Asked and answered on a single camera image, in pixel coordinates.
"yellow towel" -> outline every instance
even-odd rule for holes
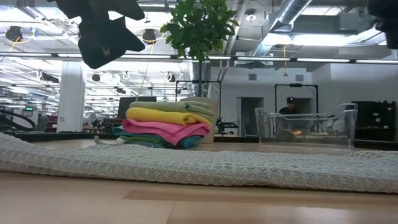
[[[157,121],[169,124],[188,125],[195,123],[211,123],[199,115],[183,112],[164,112],[147,108],[130,108],[126,111],[127,119],[135,119],[136,121]]]

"clear plastic container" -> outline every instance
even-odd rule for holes
[[[259,142],[293,146],[354,148],[358,106],[338,105],[327,114],[269,113],[256,109]]]

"table surface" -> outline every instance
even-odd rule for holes
[[[92,140],[37,142],[65,150]],[[198,150],[349,153],[347,150],[204,144]],[[0,172],[1,223],[398,223],[398,195],[267,187],[209,187]]]

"gray knitted fabric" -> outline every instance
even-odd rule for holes
[[[201,185],[398,193],[398,152],[347,155],[206,152],[98,144],[53,150],[0,134],[0,170]]]

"person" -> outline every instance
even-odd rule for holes
[[[299,111],[297,111],[294,108],[294,103],[295,103],[295,98],[294,97],[288,97],[287,98],[287,107],[284,107],[279,110],[280,114],[298,114]]]

